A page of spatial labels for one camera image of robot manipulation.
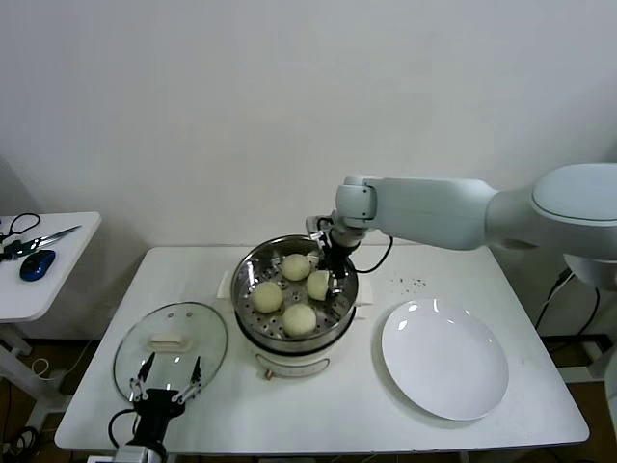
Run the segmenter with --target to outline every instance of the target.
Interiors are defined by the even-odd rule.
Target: wooden floor
[[[70,367],[83,349],[83,345],[60,345],[57,343],[36,345],[33,353],[24,358],[27,365],[37,359],[44,357],[49,361],[51,368]],[[95,352],[96,346],[91,345],[79,366],[65,379],[61,392],[63,394],[73,394],[83,376],[90,359]],[[554,356],[554,361],[560,367],[572,365],[584,365],[588,359],[582,349],[573,345],[567,349],[559,351]],[[579,384],[570,386],[570,390],[577,401],[578,407],[584,415],[591,429],[589,440],[583,444],[567,447],[555,447],[550,449],[536,449],[524,457],[520,463],[615,463],[617,462],[617,442],[615,433],[612,429],[610,416],[606,407],[604,385]],[[9,405],[9,382],[0,382],[0,423],[6,426],[4,436],[10,439],[16,431],[26,423],[30,411],[34,406],[34,401],[20,391],[15,386],[11,386],[11,410]],[[18,461],[40,462],[40,463],[77,463],[85,462],[88,454],[83,452],[70,452],[58,449],[54,442],[55,428],[60,423],[61,416],[50,417],[43,427],[41,443],[38,449]],[[470,461],[477,461],[482,452],[472,453]],[[366,455],[345,455],[345,456],[319,456],[317,463],[457,463],[459,457],[454,453],[439,454],[413,454],[413,455],[379,455],[370,457]],[[198,457],[183,456],[176,460],[178,463],[202,463],[202,462],[227,462],[227,463],[254,463],[251,457]]]

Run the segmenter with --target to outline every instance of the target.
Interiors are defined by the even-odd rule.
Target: table leg
[[[3,340],[13,349],[18,349],[23,355],[30,355],[30,352],[32,352],[32,346],[23,340],[12,325],[0,325],[0,340]]]
[[[41,381],[7,349],[0,346],[0,376],[4,376],[27,395],[50,406],[61,406],[65,398],[46,381]]]

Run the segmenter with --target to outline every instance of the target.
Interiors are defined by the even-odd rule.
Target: white plate
[[[469,311],[441,300],[396,308],[384,326],[382,349],[401,391],[440,417],[484,417],[508,387],[508,363],[495,335]]]

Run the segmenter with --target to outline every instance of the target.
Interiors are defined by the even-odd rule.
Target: black cable
[[[538,327],[540,326],[540,322],[542,321],[542,318],[544,318],[544,315],[547,312],[547,309],[549,308],[549,303],[550,303],[552,294],[557,291],[557,289],[561,286],[561,284],[564,281],[570,278],[570,275],[572,275],[572,270],[570,270],[569,268],[566,268],[564,271],[562,271],[559,274],[559,276],[557,277],[557,280],[555,280],[555,284],[552,286],[552,288],[549,291],[549,295],[547,296],[547,301],[544,303],[544,308],[540,312],[540,316],[538,317],[534,325],[536,331],[538,330]]]
[[[15,223],[17,222],[17,220],[21,219],[22,217],[34,217],[36,219],[36,222],[28,227],[26,227],[23,230],[20,231],[15,231],[13,230],[13,227],[15,225]],[[28,230],[33,229],[35,226],[37,226],[40,223],[40,216],[38,214],[35,214],[34,212],[24,212],[23,214],[19,214],[17,215],[12,221],[11,224],[9,225],[9,232],[7,234],[2,234],[0,233],[0,243],[2,243],[5,239],[7,239],[9,236],[13,236],[14,234],[23,234],[25,232],[27,232]]]
[[[126,415],[128,413],[134,413],[134,412],[135,410],[133,410],[132,408],[125,408],[124,410],[120,410],[116,415],[112,417],[112,419],[107,424],[107,435],[109,436],[109,440],[112,441],[112,444],[114,445],[116,449],[119,447],[119,445],[118,445],[118,441],[114,437],[114,421],[122,415]]]
[[[386,252],[382,256],[382,258],[379,260],[379,262],[377,262],[373,267],[369,268],[368,270],[358,270],[354,266],[354,263],[351,260],[349,260],[349,265],[351,266],[352,270],[354,270],[356,273],[371,273],[371,272],[374,272],[375,270],[377,270],[382,265],[382,263],[384,263],[384,261],[386,261],[386,258],[388,257],[389,252],[392,250],[392,245],[393,244],[394,244],[394,238],[389,236],[389,245],[388,245],[388,248],[386,249]]]
[[[333,225],[333,224],[334,224],[334,221],[333,221],[330,217],[319,217],[319,218],[317,219],[317,228],[318,228],[319,230],[321,230],[321,231],[323,231],[323,230],[324,230],[324,229],[322,229],[322,228],[321,228],[321,225],[319,225],[319,224],[321,224],[321,221],[322,221],[322,220],[323,220],[324,222],[328,222],[330,225]]]
[[[598,313],[598,307],[599,306],[600,306],[600,292],[596,288],[596,304],[594,305],[594,310],[593,310],[593,312],[591,312],[591,315],[589,316],[589,319],[587,319],[587,322],[575,334],[575,337],[578,337],[578,336],[582,335],[582,333],[587,329],[587,327],[589,327],[589,325],[591,325],[591,322],[594,321],[594,318],[596,317],[596,314]],[[576,342],[576,340],[568,341],[565,344],[557,347],[556,349],[553,349],[553,350],[549,351],[549,353],[550,354],[554,354],[555,352],[557,352],[557,351],[559,351],[561,349],[564,349],[564,348],[568,347],[569,345],[572,345],[574,342]]]

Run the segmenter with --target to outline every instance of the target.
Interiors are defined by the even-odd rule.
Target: white cable
[[[41,371],[39,371],[39,372],[36,372],[36,371],[35,371],[35,365],[37,364],[37,362],[43,362],[43,363],[45,364],[45,367],[44,367]],[[46,374],[46,373],[47,373],[47,371],[49,370],[49,362],[47,361],[47,359],[43,359],[43,358],[41,357],[41,358],[39,358],[39,359],[35,360],[35,361],[34,361],[34,362],[30,365],[30,369],[32,370],[32,372],[33,372],[36,376],[41,377],[41,376],[43,376],[44,374]]]
[[[75,363],[72,365],[71,368],[68,369],[68,371],[65,371],[64,373],[58,375],[58,376],[54,376],[52,378],[43,378],[42,375],[45,374],[48,370],[49,370],[49,361],[47,359],[44,359],[42,357],[38,358],[37,360],[35,360],[31,365],[30,365],[30,370],[39,377],[39,379],[41,381],[56,381],[58,379],[62,379],[65,376],[67,376],[69,373],[71,373],[78,365],[79,362],[81,362],[81,359],[84,357],[84,354],[86,353],[86,350],[88,349],[88,347],[90,347],[90,344],[93,343],[94,340],[89,340],[88,343],[86,344],[86,347],[84,347],[84,349],[81,351],[81,354],[79,354],[79,357],[77,358],[77,360],[75,361]],[[40,371],[39,373],[37,373],[35,371],[35,364],[37,362],[44,362],[46,364],[46,367]]]
[[[550,295],[550,298],[549,298],[549,299],[547,299],[547,300],[545,301],[545,303],[542,305],[542,307],[540,308],[540,310],[542,310],[544,307],[546,307],[546,306],[549,304],[549,302],[552,300],[552,298],[553,298],[553,297],[555,297],[555,296],[557,295],[557,293],[559,292],[559,290],[560,290],[563,286],[565,286],[565,285],[566,285],[566,284],[567,284],[570,280],[572,280],[572,278],[574,278],[574,277],[575,277],[575,274],[574,274],[574,273],[571,273],[571,274],[570,274],[570,276],[569,276],[568,278],[566,278],[566,280],[565,280],[565,281],[564,281],[561,285],[559,285],[559,286],[555,289],[555,291],[553,291],[553,292],[552,292],[552,294]]]

